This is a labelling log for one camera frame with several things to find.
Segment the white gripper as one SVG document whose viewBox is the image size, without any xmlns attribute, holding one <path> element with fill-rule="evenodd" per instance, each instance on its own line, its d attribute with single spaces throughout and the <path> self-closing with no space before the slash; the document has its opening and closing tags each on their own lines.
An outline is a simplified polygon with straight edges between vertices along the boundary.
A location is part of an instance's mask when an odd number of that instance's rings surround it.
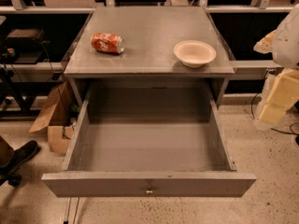
<svg viewBox="0 0 299 224">
<path fill-rule="evenodd" d="M 273 49 L 276 31 L 258 41 L 254 51 L 266 54 Z M 262 131 L 274 128 L 295 103 L 299 101 L 299 71 L 288 69 L 280 73 L 266 98 L 266 105 L 258 105 L 255 126 Z"/>
</svg>

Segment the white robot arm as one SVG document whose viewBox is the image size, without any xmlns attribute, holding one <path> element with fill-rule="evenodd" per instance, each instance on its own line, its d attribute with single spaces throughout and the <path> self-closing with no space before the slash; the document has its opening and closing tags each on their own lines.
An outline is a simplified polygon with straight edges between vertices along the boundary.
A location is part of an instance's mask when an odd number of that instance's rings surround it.
<svg viewBox="0 0 299 224">
<path fill-rule="evenodd" d="M 271 52 L 274 63 L 284 67 L 276 77 L 266 79 L 257 106 L 255 125 L 268 130 L 299 101 L 299 5 L 253 49 L 262 54 Z"/>
</svg>

